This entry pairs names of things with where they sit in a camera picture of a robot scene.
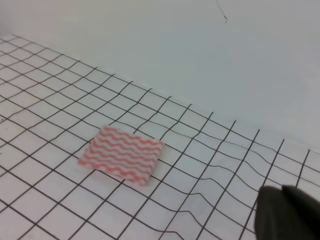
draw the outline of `grid mat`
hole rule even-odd
[[[77,165],[104,124],[165,143],[147,186]],[[320,199],[320,155],[9,35],[0,239],[254,240],[260,186]]]

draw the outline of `white surface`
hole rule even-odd
[[[215,0],[4,0],[1,11],[18,35],[320,148],[320,2],[219,3],[226,24]]]
[[[13,45],[22,38],[3,39],[0,89],[11,87],[0,92],[0,239],[247,240],[261,185],[298,183],[320,200],[318,153],[28,41]],[[12,70],[18,63],[8,56],[22,58],[23,49],[38,49],[51,67],[29,68],[30,55],[20,62],[30,72]],[[60,67],[67,74],[53,74]],[[105,124],[164,141],[147,186],[77,165]]]

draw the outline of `white wall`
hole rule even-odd
[[[319,0],[2,0],[13,32],[320,147]]]

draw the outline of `red wavy stripe pattern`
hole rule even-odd
[[[84,154],[83,156],[85,156],[87,160],[97,160],[98,162],[100,162],[100,163],[95,163],[95,164],[102,164],[102,165],[103,165],[104,163],[108,163],[109,165],[121,166],[121,167],[124,167],[124,168],[126,168],[126,169],[135,169],[135,170],[137,170],[139,173],[151,175],[151,171],[141,170],[141,169],[140,169],[139,167],[137,167],[137,166],[127,166],[127,165],[122,164],[122,163],[120,163],[120,162],[117,163],[117,162],[114,162],[114,161],[112,161],[112,160],[107,160],[107,159],[101,161],[101,160],[97,159],[97,157],[88,156],[87,154]]]
[[[121,149],[123,150],[126,150],[126,151],[133,151],[137,154],[141,154],[141,152],[137,152],[136,150],[134,150],[133,148],[130,148],[130,147],[125,147],[123,143],[121,142],[117,142],[117,143],[112,143],[111,141],[109,141],[108,139],[103,139],[101,137],[99,137],[98,135],[96,136],[97,139],[102,142],[102,143],[106,143],[108,144],[109,146],[111,147],[120,147]],[[140,147],[137,143],[135,144],[132,144],[132,145],[135,145],[137,149],[139,149],[140,151],[154,151],[154,150],[157,150],[157,151],[161,151],[161,148],[160,147]]]
[[[84,161],[81,158],[79,158],[78,161],[81,165],[90,164],[94,169],[106,168],[108,173],[113,173],[114,171],[118,171],[119,173],[117,174],[117,176],[119,177],[126,177],[128,175],[131,175],[132,176],[131,179],[134,179],[136,181],[140,181],[140,180],[143,180],[144,182],[148,181],[144,176],[137,176],[137,174],[134,171],[123,171],[120,167],[109,167],[106,164],[95,164],[93,162]]]
[[[135,136],[135,135],[127,133],[127,132],[122,132],[122,131],[119,131],[118,129],[113,128],[113,127],[105,126],[104,129],[106,131],[116,132],[119,135],[124,135],[131,140],[139,140],[142,144],[151,144],[151,145],[161,144],[161,145],[164,145],[164,143],[162,141],[154,141],[154,140],[150,140],[150,139],[144,140],[141,136]]]
[[[113,154],[105,155],[100,151],[93,151],[90,148],[89,148],[88,152],[86,151],[84,153],[84,156],[86,156],[86,158],[89,159],[89,160],[93,159],[93,160],[96,160],[98,162],[108,162],[108,163],[113,163],[116,160],[117,162],[125,162],[125,163],[127,163],[129,165],[139,165],[140,167],[147,168],[147,169],[152,169],[154,167],[151,164],[143,164],[143,163],[141,163],[139,161],[130,161],[127,158],[117,158],[117,156],[115,156]]]
[[[147,183],[163,146],[160,141],[142,139],[105,126],[94,137],[78,163],[143,186]]]
[[[119,150],[119,149],[116,149],[116,148],[112,148],[112,150],[110,150],[110,149],[108,149],[105,145],[99,145],[96,141],[95,141],[95,139],[93,139],[93,141],[92,141],[92,143],[91,143],[95,148],[102,148],[102,149],[104,149],[104,150],[106,150],[106,151],[110,151],[110,152],[117,152],[117,153],[121,153],[121,150]],[[131,148],[127,148],[127,150],[129,150],[129,151],[132,151],[133,153],[135,153],[135,154],[137,154],[137,155],[146,155],[146,156],[155,156],[155,157],[158,157],[159,156],[159,154],[157,154],[157,153],[155,153],[155,152],[151,152],[151,153],[141,153],[141,152],[137,152],[137,151],[135,151],[134,149],[131,149]],[[133,154],[132,153],[130,153],[130,152],[122,152],[121,154],[123,154],[124,156],[125,155],[129,155],[130,157],[132,157],[133,156]]]

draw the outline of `grid square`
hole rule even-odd
[[[51,172],[45,179],[39,182],[35,188],[53,198],[60,201],[66,196],[76,185],[63,176],[55,172]]]
[[[59,239],[68,239],[82,223],[82,219],[58,205],[39,225]]]
[[[68,129],[79,120],[64,111],[59,111],[55,115],[48,118],[48,121],[62,127],[63,129]]]
[[[81,185],[105,199],[119,185],[119,182],[102,172],[94,171]]]
[[[185,240],[196,239],[200,230],[201,226],[188,212],[178,212],[168,227],[168,231],[178,232]]]
[[[1,238],[11,240],[18,239],[23,233],[31,228],[32,223],[15,211],[7,208],[0,214],[0,226]]]
[[[93,95],[87,95],[81,98],[78,102],[94,110],[100,108],[106,103]]]
[[[113,122],[113,120],[111,120],[110,118],[96,111],[87,116],[83,121],[85,121],[88,124],[94,125],[99,129],[102,128],[104,125],[109,125]]]
[[[247,163],[243,163],[237,172],[237,176],[255,190],[259,190],[265,178],[256,173]]]
[[[150,92],[147,92],[140,101],[142,105],[145,105],[153,110],[158,110],[164,102],[165,99]]]
[[[220,212],[214,211],[206,228],[219,238],[228,240],[238,240],[242,227],[223,216]]]
[[[115,96],[117,96],[117,94],[114,91],[111,91],[111,90],[106,89],[104,87],[98,87],[91,94],[100,98],[100,99],[103,99],[105,101],[110,101]]]
[[[172,101],[166,101],[165,104],[160,108],[160,112],[178,120],[181,115],[185,112],[185,108]]]
[[[54,106],[49,105],[45,101],[40,101],[40,102],[36,103],[35,105],[32,105],[28,109],[44,119],[52,116],[57,111],[59,111],[59,109],[57,109]]]
[[[276,166],[271,168],[271,171],[268,176],[269,179],[276,181],[281,185],[296,185],[298,177],[292,173],[286,172]]]
[[[136,104],[134,101],[120,95],[112,99],[110,103],[124,110],[129,110],[133,105]]]
[[[125,115],[123,115],[119,119],[119,122],[121,122],[123,124],[128,124],[134,128],[138,128],[139,126],[144,124],[146,122],[146,120],[127,112]]]
[[[62,67],[59,67],[58,65],[51,63],[51,62],[40,67],[39,69],[50,74],[51,76],[58,75],[64,71],[64,69]]]
[[[69,132],[64,132],[54,139],[52,143],[73,154],[86,142]]]
[[[148,240],[158,240],[161,236],[161,233],[150,229],[146,225],[138,222],[137,220],[133,220],[129,227],[125,230],[123,235],[121,236],[121,240],[140,240],[140,239],[148,239]]]
[[[57,56],[59,56],[60,54],[55,52],[55,53],[51,53],[53,59],[55,59]],[[53,61],[53,63],[59,65],[60,67],[63,67],[64,69],[68,69],[70,68],[73,64],[75,64],[77,61],[65,56],[65,55],[60,55],[57,59],[55,59]]]
[[[3,122],[0,122],[1,138],[7,142],[15,138],[23,130],[24,129],[22,127],[13,123],[12,121],[6,120]]]
[[[44,140],[29,131],[25,131],[11,143],[27,154],[32,154],[46,144]]]
[[[186,194],[183,194],[172,187],[161,183],[151,198],[157,203],[171,210],[178,210],[183,200],[186,198]]]
[[[86,78],[100,85],[110,78],[110,75],[99,70],[93,70]]]
[[[87,169],[78,165],[77,159],[73,156],[61,164],[56,171],[76,183],[80,183],[88,174],[92,172],[91,169]]]
[[[192,194],[202,194],[205,199],[214,206],[220,195],[223,193],[223,188],[218,185],[216,182],[207,179],[207,180],[199,180],[198,183],[195,185],[194,189],[192,190]]]
[[[36,43],[31,43],[31,44],[28,44],[27,46],[24,46],[23,49],[27,50],[28,52],[32,52],[33,54],[36,54],[45,48]]]
[[[17,76],[21,75],[20,73],[8,68],[8,67],[5,67],[5,68],[2,68],[0,70],[0,79],[4,80],[4,81],[10,81],[14,78],[16,78]]]
[[[268,148],[272,148],[275,151],[279,149],[282,140],[283,139],[281,137],[276,136],[266,130],[260,130],[259,134],[255,138],[256,143],[264,145]]]
[[[21,162],[27,155],[9,144],[0,147],[0,165],[10,169]]]
[[[132,189],[135,189],[136,191],[138,191],[139,193],[145,196],[149,196],[155,190],[159,182],[160,182],[159,180],[155,179],[152,176],[149,178],[145,186],[140,186],[140,185],[134,184],[133,182],[124,181],[126,186],[131,187]]]
[[[17,49],[17,47],[8,42],[2,42],[0,44],[0,51],[6,54],[12,52],[15,49]]]
[[[253,140],[258,132],[258,129],[243,124],[242,122],[236,121],[232,128],[232,131],[250,140]]]
[[[175,213],[162,207],[152,200],[146,202],[136,216],[137,219],[147,223],[150,227],[165,230]]]
[[[30,88],[34,85],[37,84],[37,82],[21,75],[18,76],[17,78],[13,79],[12,81],[10,81],[11,84],[17,86],[20,89],[26,89],[26,88]]]
[[[276,156],[274,166],[287,170],[296,176],[299,176],[300,170],[302,168],[302,164],[292,161],[291,159],[279,154]]]
[[[176,163],[175,167],[180,169],[195,178],[199,178],[206,165],[200,161],[194,160],[189,156],[182,155],[179,161]]]
[[[196,184],[197,179],[173,168],[163,182],[187,194]]]
[[[3,54],[0,56],[0,64],[4,65],[4,66],[9,66],[11,64],[17,63],[19,62],[18,59],[15,59],[14,57],[7,55],[7,54]]]
[[[50,88],[48,88],[46,86],[42,86],[40,84],[33,86],[33,87],[27,89],[26,91],[28,93],[36,96],[39,99],[44,99],[44,98],[48,97],[49,95],[52,95],[55,93]]]
[[[70,104],[72,104],[74,101],[63,96],[61,93],[57,92],[51,96],[49,96],[46,101],[49,104],[52,104],[53,106],[57,107],[58,109],[63,109]]]
[[[121,81],[112,76],[102,86],[118,93],[122,89],[124,89],[127,85],[128,85],[127,82]]]
[[[31,78],[32,80],[38,83],[43,82],[44,80],[47,80],[48,78],[51,77],[51,75],[49,75],[48,73],[38,69],[28,72],[27,74],[25,74],[25,76],[27,76],[28,78]]]
[[[53,146],[51,143],[43,146],[40,150],[32,155],[33,158],[47,165],[49,168],[55,168],[69,156],[68,153]]]
[[[99,197],[78,186],[61,204],[87,219],[102,202]]]
[[[44,65],[46,65],[48,63],[47,60],[45,60],[41,57],[38,57],[36,55],[29,57],[28,59],[24,60],[24,62],[35,67],[35,68],[43,67]]]
[[[28,73],[28,72],[35,69],[33,66],[30,66],[22,61],[11,65],[10,68],[21,73],[21,74]]]
[[[98,134],[99,129],[97,129],[94,126],[91,126],[84,121],[81,121],[77,123],[75,126],[73,126],[69,132],[77,135],[78,137],[85,139],[87,141],[94,138],[95,135]]]
[[[180,123],[180,122],[178,122],[176,125],[174,125],[171,130],[173,132],[175,132],[176,134],[187,136],[190,139],[195,137],[199,133],[199,131],[185,125],[184,123]]]
[[[130,216],[105,202],[89,221],[116,238],[130,219]]]
[[[32,221],[37,222],[55,205],[56,203],[45,195],[35,189],[30,189],[15,201],[12,207]]]
[[[138,101],[145,94],[145,92],[146,90],[130,84],[122,91],[121,94],[133,99],[134,101]]]
[[[156,113],[156,111],[142,106],[141,104],[135,105],[129,112],[138,115],[143,119],[149,119]]]
[[[190,211],[194,217],[203,225],[205,224],[207,218],[213,207],[210,206],[205,199],[197,195],[189,195],[181,207],[181,211]]]
[[[19,60],[24,60],[24,59],[27,59],[29,57],[32,56],[32,53],[26,51],[26,50],[23,50],[22,48],[19,48],[13,52],[10,53],[10,56],[16,58],[16,59],[19,59]]]
[[[143,120],[143,125],[140,127],[140,130],[143,133],[154,137],[155,139],[160,139],[168,129],[164,126]]]
[[[210,159],[215,154],[215,150],[201,144],[197,140],[192,140],[185,153],[205,164],[209,163]]]
[[[241,225],[245,225],[251,209],[235,200],[229,193],[225,192],[216,209],[226,214]]]
[[[310,181],[311,183],[314,183],[320,186],[320,173],[313,169],[304,167],[302,169],[301,177],[304,178],[305,180]]]
[[[72,240],[112,240],[108,235],[104,234],[102,231],[86,223],[77,233],[74,235]]]
[[[80,119],[88,116],[90,113],[93,112],[92,109],[81,105],[78,102],[72,103],[70,106],[68,106],[65,111],[75,117],[78,117]]]
[[[91,66],[88,66],[86,64],[83,64],[81,62],[77,62],[75,65],[73,65],[70,68],[70,71],[79,74],[81,76],[86,76],[87,74],[89,74],[91,71],[93,71],[94,68]]]
[[[27,108],[30,105],[35,104],[36,102],[39,101],[37,98],[35,98],[34,96],[30,95],[25,91],[11,97],[10,100],[23,108]]]
[[[69,84],[73,84],[76,81],[78,81],[79,79],[81,79],[82,77],[69,71],[69,70],[65,70],[62,73],[58,74],[55,76],[58,79],[61,79]]]
[[[52,51],[50,49],[45,49],[45,50],[39,52],[37,55],[44,58],[44,59],[47,59],[48,61],[52,61],[53,59],[57,58],[61,54],[56,51]]]
[[[127,213],[135,215],[146,199],[140,193],[121,185],[109,197],[108,201]]]
[[[48,80],[44,81],[42,84],[47,86],[48,88],[54,90],[54,91],[60,91],[61,89],[68,86],[67,83],[59,80],[58,78],[56,78],[54,76],[50,77]]]
[[[280,154],[288,158],[292,158],[300,163],[304,162],[307,152],[308,149],[305,146],[290,140],[285,140],[279,151]]]
[[[205,124],[206,119],[203,116],[187,110],[186,113],[182,116],[181,122],[197,130],[200,130],[201,127]]]
[[[75,101],[77,101],[78,99],[82,98],[84,95],[87,94],[85,91],[82,91],[73,85],[66,87],[61,91],[61,93]]]
[[[99,113],[106,115],[111,119],[118,119],[120,116],[122,116],[125,113],[124,110],[120,109],[117,106],[111,105],[110,103],[107,103],[97,111]]]
[[[33,185],[47,175],[50,172],[50,169],[31,158],[27,158],[11,172],[27,183]]]
[[[29,41],[21,38],[21,37],[17,37],[11,41],[9,41],[12,45],[18,46],[18,47],[22,47],[24,45],[30,44]]]
[[[230,195],[250,207],[254,205],[255,200],[258,196],[257,191],[249,188],[237,176],[234,176],[231,184],[227,188],[227,191]]]
[[[156,124],[160,124],[162,126],[165,126],[167,128],[171,128],[177,121],[174,119],[171,119],[161,113],[155,114],[151,119],[151,122],[154,122]]]
[[[21,111],[22,108],[8,100],[0,102],[0,114],[6,118]]]
[[[221,153],[228,154],[232,158],[242,160],[246,155],[247,149],[231,143],[223,142],[220,145],[219,151]]]
[[[180,151],[184,151],[190,142],[189,137],[182,136],[180,134],[174,133],[173,131],[168,131],[160,140],[163,140],[169,146],[172,146]]]
[[[41,123],[32,127],[30,131],[40,136],[41,138],[50,141],[56,138],[64,130],[61,127],[55,126],[48,121],[42,121]]]
[[[93,91],[94,89],[97,89],[99,88],[99,85],[94,83],[94,82],[91,82],[87,79],[80,79],[79,81],[77,81],[74,86],[76,86],[77,88],[80,88],[82,89],[83,91],[89,93],[91,91]]]
[[[27,184],[10,173],[6,173],[0,177],[0,199],[7,204],[10,204],[12,201],[14,201],[28,188],[29,186]]]

